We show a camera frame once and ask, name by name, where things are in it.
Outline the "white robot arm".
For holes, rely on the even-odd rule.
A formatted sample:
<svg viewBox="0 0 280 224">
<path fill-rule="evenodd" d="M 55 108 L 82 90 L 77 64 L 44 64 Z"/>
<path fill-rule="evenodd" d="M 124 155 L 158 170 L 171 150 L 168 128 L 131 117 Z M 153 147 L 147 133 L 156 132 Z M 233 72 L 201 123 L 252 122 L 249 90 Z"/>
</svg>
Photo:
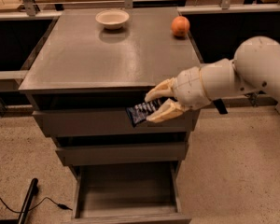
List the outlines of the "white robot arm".
<svg viewBox="0 0 280 224">
<path fill-rule="evenodd" d="M 147 117 L 158 123 L 216 100 L 263 91 L 280 104 L 280 44 L 266 36 L 247 39 L 231 60 L 194 66 L 150 90 L 145 101 L 166 101 Z"/>
</svg>

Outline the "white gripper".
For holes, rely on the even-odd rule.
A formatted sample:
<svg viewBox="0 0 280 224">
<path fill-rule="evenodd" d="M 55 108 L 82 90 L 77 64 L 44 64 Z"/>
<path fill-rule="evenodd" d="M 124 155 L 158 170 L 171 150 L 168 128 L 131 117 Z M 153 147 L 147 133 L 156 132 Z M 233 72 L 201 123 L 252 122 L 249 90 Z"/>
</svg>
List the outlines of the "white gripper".
<svg viewBox="0 0 280 224">
<path fill-rule="evenodd" d="M 187 110 L 198 110 L 211 104 L 203 89 L 198 67 L 184 70 L 176 78 L 165 79 L 146 94 L 145 101 L 162 97 L 174 97 L 177 102 L 167 99 L 157 111 L 147 116 L 147 121 L 160 123 L 177 118 Z"/>
</svg>

